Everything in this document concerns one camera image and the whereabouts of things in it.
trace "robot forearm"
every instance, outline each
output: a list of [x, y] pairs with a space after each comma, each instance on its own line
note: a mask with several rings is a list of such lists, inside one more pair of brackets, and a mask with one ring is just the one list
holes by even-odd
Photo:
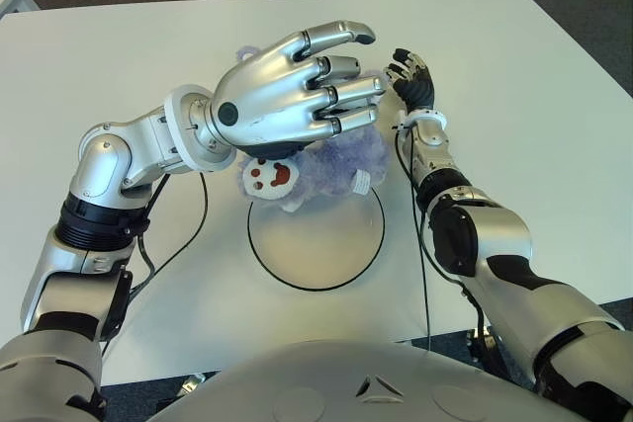
[[[415, 82], [419, 58], [401, 59]], [[402, 146], [407, 157], [412, 147], [411, 176], [436, 261], [460, 277], [539, 393], [589, 420], [622, 420], [633, 404], [633, 333], [573, 287], [531, 271], [525, 223], [471, 185], [448, 152], [443, 116], [432, 101], [415, 104], [412, 88], [402, 86]]]
[[367, 26], [346, 21], [296, 32], [232, 68], [213, 94], [182, 86], [149, 114], [84, 135], [61, 217], [25, 296], [27, 333], [0, 350], [1, 420], [103, 418], [98, 343], [125, 317], [126, 265], [149, 225], [151, 183], [163, 174], [222, 170], [236, 148], [281, 158], [372, 123], [381, 79], [358, 79], [355, 58], [314, 55], [374, 39]]

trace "black cable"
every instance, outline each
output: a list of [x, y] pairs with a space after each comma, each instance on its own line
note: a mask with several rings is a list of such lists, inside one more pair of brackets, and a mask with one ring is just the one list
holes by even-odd
[[202, 173], [200, 174], [200, 181], [202, 183], [202, 193], [204, 195], [204, 206], [203, 206], [202, 218], [200, 219], [200, 224], [198, 224], [198, 228], [196, 229], [196, 232], [193, 233], [193, 235], [189, 238], [189, 240], [180, 249], [174, 252], [171, 255], [171, 257], [167, 259], [165, 263], [156, 270], [154, 277], [156, 277], [160, 273], [160, 271], [162, 271], [167, 266], [167, 264], [169, 264], [176, 257], [178, 257], [178, 254], [184, 251], [189, 246], [189, 244], [191, 244], [193, 240], [196, 239], [196, 237], [198, 237], [198, 234], [200, 234], [200, 231], [205, 225], [205, 221], [207, 220], [207, 213], [209, 212], [209, 190], [207, 189], [207, 182], [205, 181], [205, 176]]
[[[163, 270], [165, 269], [165, 267], [167, 267], [167, 265], [172, 262], [176, 257], [178, 257], [178, 255], [184, 251], [189, 244], [191, 244], [193, 242], [194, 239], [196, 239], [196, 237], [198, 237], [198, 234], [200, 234], [200, 231], [202, 230], [205, 221], [207, 220], [207, 213], [209, 211], [209, 191], [207, 189], [207, 182], [205, 180], [205, 176], [200, 173], [200, 181], [202, 182], [202, 190], [203, 190], [203, 195], [204, 195], [204, 206], [203, 206], [203, 214], [202, 214], [202, 218], [200, 220], [200, 224], [198, 225], [198, 228], [196, 229], [196, 231], [193, 233], [193, 235], [189, 238], [189, 240], [180, 248], [178, 249], [176, 252], [174, 252], [165, 262], [162, 266], [160, 266], [159, 268], [156, 269], [156, 271], [151, 275], [151, 277], [148, 277], [147, 279], [145, 279], [141, 284], [139, 284], [138, 286], [134, 287], [132, 292], [130, 293], [130, 302], [132, 302], [139, 294], [140, 292], [147, 287], [147, 285]], [[141, 257], [143, 258], [143, 260], [145, 261], [145, 263], [151, 263], [151, 259], [149, 258], [149, 256], [147, 255], [145, 246], [144, 246], [144, 241], [142, 239], [142, 236], [139, 236], [139, 240], [138, 240], [138, 251], [140, 252]]]
[[[149, 217], [149, 213], [151, 212], [152, 208], [154, 208], [156, 200], [158, 200], [158, 197], [160, 196], [160, 192], [162, 192], [162, 189], [165, 188], [165, 185], [167, 184], [167, 181], [169, 180], [170, 176], [171, 175], [166, 174], [165, 176], [162, 177], [162, 180], [160, 180], [160, 182], [158, 183], [156, 190], [151, 195], [149, 202], [147, 202], [145, 211], [142, 214], [143, 219], [147, 219]], [[149, 273], [147, 274], [147, 277], [145, 278], [145, 280], [141, 284], [136, 286], [135, 289], [138, 288], [139, 286], [144, 285], [146, 282], [149, 282], [153, 278], [156, 272], [156, 266], [154, 266], [154, 263], [151, 262], [151, 259], [149, 259], [149, 256], [147, 255], [147, 252], [145, 251], [145, 241], [143, 239], [142, 233], [136, 237], [136, 243], [138, 244], [138, 250], [140, 251], [140, 256], [142, 257], [142, 260], [145, 263], [145, 266], [147, 266], [147, 270], [149, 271]]]
[[417, 205], [415, 204], [415, 187], [413, 184], [413, 178], [411, 177], [410, 171], [413, 170], [413, 134], [411, 134], [411, 148], [409, 154], [409, 162], [408, 162], [408, 170], [405, 168], [405, 163], [400, 155], [400, 151], [398, 149], [398, 138], [399, 133], [396, 133], [396, 153], [398, 155], [398, 159], [403, 166], [403, 170], [407, 173], [409, 187], [411, 191], [411, 208], [413, 211], [413, 224], [415, 226], [415, 234], [417, 236], [417, 251], [419, 252], [419, 262], [422, 268], [422, 287], [424, 288], [424, 317], [426, 319], [426, 350], [431, 351], [431, 318], [428, 311], [428, 285], [426, 283], [426, 266], [424, 265], [424, 255], [422, 254], [421, 242], [419, 232], [419, 224], [417, 223]]
[[[409, 173], [409, 170], [413, 169], [413, 163], [412, 163], [412, 159], [413, 159], [413, 137], [412, 137], [412, 134], [411, 134], [411, 153], [410, 153], [410, 157], [409, 157], [409, 168], [407, 169], [405, 167], [405, 162], [403, 161], [403, 158], [402, 158], [402, 156], [400, 154], [399, 135], [400, 135], [400, 131], [398, 131], [396, 133], [396, 139], [395, 139], [396, 155], [398, 157], [398, 161], [401, 164], [401, 167], [403, 168], [403, 171], [405, 172], [405, 175], [407, 175], [407, 177], [409, 179], [410, 187], [411, 187], [411, 193], [413, 193], [414, 183], [413, 183], [413, 179], [411, 177], [411, 174]], [[473, 306], [473, 308], [477, 312], [477, 340], [478, 340], [478, 342], [479, 342], [479, 344], [480, 344], [480, 346], [482, 348], [482, 351], [484, 352], [484, 357], [485, 357], [487, 363], [493, 367], [493, 370], [494, 370], [496, 376], [499, 376], [500, 378], [503, 378], [505, 380], [513, 382], [513, 380], [510, 378], [509, 374], [507, 373], [506, 368], [500, 368], [497, 365], [497, 362], [495, 361], [495, 359], [490, 354], [490, 351], [488, 349], [488, 345], [486, 344], [486, 338], [485, 338], [485, 335], [484, 335], [484, 322], [485, 322], [485, 319], [484, 319], [484, 311], [482, 310], [482, 307], [479, 305], [479, 303], [477, 302], [475, 297], [471, 294], [471, 292], [466, 288], [464, 283], [459, 281], [459, 280], [457, 280], [457, 279], [452, 279], [452, 278], [448, 277], [440, 269], [439, 265], [435, 262], [433, 257], [430, 255], [430, 252], [428, 251], [428, 248], [426, 247], [426, 243], [425, 243], [424, 237], [423, 237], [424, 220], [425, 220], [425, 216], [424, 216], [424, 213], [422, 213], [422, 220], [421, 220], [422, 223], [420, 225], [418, 225], [417, 214], [415, 213], [415, 199], [413, 198], [413, 222], [415, 224], [415, 232], [417, 234], [417, 243], [418, 243], [418, 247], [420, 249], [420, 256], [422, 255], [421, 253], [423, 252], [423, 255], [426, 257], [426, 259], [428, 260], [428, 262], [431, 265], [431, 267], [433, 268], [433, 270], [435, 272], [437, 272], [437, 274], [439, 274], [439, 276], [442, 279], [444, 279], [446, 282], [449, 282], [450, 284], [459, 286], [459, 288], [462, 290], [462, 295], [466, 298], [466, 300]], [[421, 262], [422, 262], [422, 278], [424, 279], [424, 296], [425, 296], [424, 302], [426, 304], [427, 313], [428, 313], [428, 304], [427, 304], [427, 299], [426, 299], [426, 281], [425, 281], [425, 276], [424, 276], [424, 261], [423, 261], [423, 258], [420, 257], [420, 259], [421, 259]], [[430, 349], [430, 331], [429, 331], [429, 349]]]
[[112, 338], [109, 339], [108, 341], [106, 341], [105, 346], [103, 347], [103, 350], [101, 350], [101, 358], [104, 357], [104, 355], [106, 354], [106, 351], [108, 351], [108, 347], [110, 346], [110, 342], [112, 341]]
[[[165, 175], [163, 179], [160, 181], [160, 183], [158, 184], [158, 186], [156, 187], [154, 194], [151, 196], [151, 198], [149, 199], [149, 202], [147, 203], [144, 217], [147, 217], [149, 215], [149, 212], [151, 211], [154, 204], [156, 203], [156, 199], [160, 195], [160, 192], [164, 188], [168, 179], [169, 179], [169, 175]], [[189, 238], [189, 240], [180, 249], [174, 252], [164, 262], [162, 266], [156, 269], [153, 262], [147, 255], [147, 250], [145, 249], [145, 241], [143, 239], [143, 235], [142, 234], [139, 235], [138, 238], [136, 239], [138, 242], [138, 251], [140, 252], [140, 256], [142, 257], [142, 260], [144, 261], [147, 268], [150, 269], [150, 276], [147, 276], [147, 278], [142, 283], [138, 284], [131, 290], [128, 304], [130, 304], [138, 296], [138, 294], [140, 294], [140, 291], [142, 291], [160, 273], [160, 271], [162, 271], [167, 266], [167, 264], [173, 261], [182, 251], [184, 251], [187, 248], [187, 246], [189, 246], [189, 244], [191, 244], [193, 240], [196, 237], [198, 237], [198, 234], [200, 234], [200, 231], [202, 230], [203, 226], [205, 225], [205, 221], [207, 220], [207, 213], [209, 212], [209, 190], [207, 189], [207, 181], [205, 180], [205, 176], [202, 173], [200, 174], [200, 181], [202, 183], [202, 189], [203, 189], [203, 194], [204, 194], [204, 208], [203, 208], [203, 214], [200, 220], [200, 224], [198, 225], [198, 228], [196, 229], [194, 234]], [[109, 339], [108, 341], [106, 341], [106, 344], [103, 347], [103, 350], [101, 351], [102, 358], [106, 354], [106, 351], [108, 350], [108, 347], [110, 346], [111, 341], [112, 339]]]

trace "black joint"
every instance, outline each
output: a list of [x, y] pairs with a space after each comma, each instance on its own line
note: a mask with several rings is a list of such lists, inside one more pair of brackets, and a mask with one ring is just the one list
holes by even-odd
[[68, 194], [61, 207], [55, 235], [69, 246], [88, 251], [116, 251], [145, 232], [144, 208], [119, 210], [99, 207]]
[[329, 58], [327, 56], [324, 56], [322, 58], [322, 64], [320, 66], [321, 66], [320, 74], [327, 74], [332, 70], [332, 63], [329, 61]]
[[68, 399], [66, 405], [68, 407], [74, 407], [75, 409], [82, 410], [99, 421], [106, 419], [106, 399], [96, 388], [92, 392], [90, 400], [86, 400], [80, 395], [73, 395]]
[[583, 331], [581, 331], [578, 326], [573, 326], [548, 341], [547, 344], [541, 348], [541, 351], [538, 352], [536, 358], [534, 358], [534, 366], [532, 368], [534, 375], [539, 379], [545, 369], [545, 365], [550, 362], [552, 356], [561, 348], [581, 338], [583, 335]]
[[464, 175], [453, 168], [440, 168], [426, 175], [424, 180], [419, 184], [419, 192], [417, 194], [417, 205], [420, 211], [427, 212], [428, 206], [440, 193], [445, 192], [454, 187], [470, 187], [469, 182]]
[[338, 91], [333, 86], [327, 87], [327, 93], [329, 94], [329, 103], [336, 104], [338, 102]]
[[130, 288], [132, 287], [132, 272], [124, 271], [119, 277], [115, 295], [110, 305], [108, 317], [101, 330], [101, 341], [112, 340], [119, 334], [123, 320], [126, 319], [130, 302]]
[[93, 341], [98, 325], [99, 320], [92, 315], [74, 311], [50, 311], [40, 317], [31, 333], [45, 330], [72, 331]]
[[429, 225], [433, 230], [435, 258], [451, 274], [475, 277], [479, 252], [477, 228], [467, 212], [453, 207], [438, 212]]
[[332, 133], [334, 135], [339, 135], [342, 132], [340, 120], [338, 118], [332, 118], [330, 121], [332, 122]]
[[265, 145], [242, 145], [239, 149], [254, 158], [281, 160], [302, 151], [311, 142], [275, 142]]
[[218, 119], [225, 126], [233, 126], [238, 118], [239, 113], [234, 103], [223, 103], [218, 109]]
[[546, 399], [591, 422], [620, 422], [631, 409], [626, 399], [599, 382], [588, 380], [572, 384], [556, 371], [551, 361], [545, 362], [536, 375], [535, 388]]

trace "robotic hand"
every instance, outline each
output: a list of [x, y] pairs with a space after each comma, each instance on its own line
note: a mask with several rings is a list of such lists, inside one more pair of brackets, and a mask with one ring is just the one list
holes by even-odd
[[591, 421], [633, 420], [633, 333], [573, 287], [532, 272], [529, 230], [471, 185], [448, 151], [446, 119], [420, 57], [386, 72], [407, 106], [400, 134], [434, 257], [481, 305], [535, 391]]
[[[358, 60], [316, 54], [374, 39], [366, 25], [334, 22], [291, 34], [242, 61], [214, 95], [211, 115], [220, 140], [256, 158], [280, 159], [372, 123], [377, 111], [369, 99], [385, 91], [381, 79], [351, 79], [360, 73]], [[344, 82], [334, 85], [337, 80]]]
[[[371, 97], [384, 92], [380, 79], [355, 79], [354, 58], [312, 55], [373, 40], [352, 22], [307, 29], [234, 67], [215, 94], [183, 86], [135, 121], [86, 133], [24, 300], [25, 334], [0, 349], [0, 420], [104, 419], [99, 341], [125, 317], [126, 265], [148, 226], [151, 183], [166, 173], [221, 170], [236, 147], [281, 158], [370, 124]], [[432, 109], [428, 68], [403, 49], [394, 60], [401, 65], [388, 74], [407, 106], [399, 146], [411, 157], [407, 174], [437, 263], [484, 308], [541, 395], [589, 420], [633, 420], [633, 334], [574, 288], [530, 270], [525, 223], [455, 165], [446, 119]], [[198, 420], [210, 404], [231, 420], [581, 420], [440, 355], [366, 342], [295, 345], [225, 372], [200, 394], [152, 420]]]
[[[126, 266], [149, 225], [151, 183], [164, 174], [222, 170], [236, 147], [280, 158], [372, 123], [381, 79], [355, 79], [357, 59], [317, 53], [374, 40], [369, 27], [346, 21], [297, 32], [231, 69], [215, 94], [181, 86], [147, 115], [84, 135], [23, 302], [26, 333], [0, 350], [1, 420], [103, 418], [98, 343], [125, 318]], [[46, 390], [32, 391], [39, 386]]]

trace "black fingertip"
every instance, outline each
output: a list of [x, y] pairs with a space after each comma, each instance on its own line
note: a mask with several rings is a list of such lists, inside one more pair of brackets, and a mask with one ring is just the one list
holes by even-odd
[[396, 48], [396, 51], [394, 51], [393, 59], [395, 61], [399, 61], [400, 63], [404, 63], [405, 61], [408, 60], [408, 54], [409, 54], [408, 49]]
[[373, 42], [376, 41], [376, 39], [374, 37], [372, 37], [371, 35], [359, 35], [356, 37], [356, 41], [361, 43], [361, 44], [371, 44]]
[[392, 71], [395, 71], [397, 73], [402, 74], [403, 71], [405, 71], [401, 66], [399, 66], [398, 64], [395, 63], [389, 63], [389, 66], [387, 66], [389, 69], [391, 69]]
[[320, 74], [327, 74], [332, 70], [332, 63], [327, 56], [323, 57], [323, 63], [324, 63], [325, 69]]

